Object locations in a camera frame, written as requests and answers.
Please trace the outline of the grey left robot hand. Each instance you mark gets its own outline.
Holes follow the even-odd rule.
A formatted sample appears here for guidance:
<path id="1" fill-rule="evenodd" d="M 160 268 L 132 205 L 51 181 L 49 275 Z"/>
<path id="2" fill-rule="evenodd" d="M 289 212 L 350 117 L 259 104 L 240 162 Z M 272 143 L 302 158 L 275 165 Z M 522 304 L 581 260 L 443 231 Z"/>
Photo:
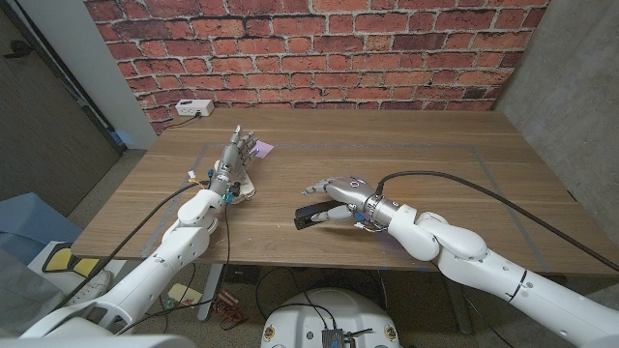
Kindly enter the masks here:
<path id="1" fill-rule="evenodd" d="M 252 197 L 255 194 L 255 187 L 249 178 L 247 167 L 258 153 L 254 132 L 244 133 L 243 126 L 238 125 L 231 135 L 230 142 L 224 147 L 218 165 L 215 166 L 210 190 L 224 194 L 239 182 L 239 198 Z"/>

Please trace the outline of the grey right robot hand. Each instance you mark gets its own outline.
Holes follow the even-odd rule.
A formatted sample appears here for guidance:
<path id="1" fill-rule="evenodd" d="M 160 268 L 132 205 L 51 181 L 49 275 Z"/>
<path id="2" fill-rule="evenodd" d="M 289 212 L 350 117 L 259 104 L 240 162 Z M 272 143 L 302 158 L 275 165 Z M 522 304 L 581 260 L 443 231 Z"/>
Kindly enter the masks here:
<path id="1" fill-rule="evenodd" d="M 311 213 L 311 222 L 344 221 L 355 217 L 357 214 L 365 218 L 375 226 L 381 226 L 379 222 L 371 219 L 368 200 L 374 196 L 375 189 L 367 182 L 354 177 L 332 177 L 319 181 L 317 184 L 307 187 L 304 195 L 312 193 L 327 193 L 338 205 L 333 208 L 321 208 Z"/>

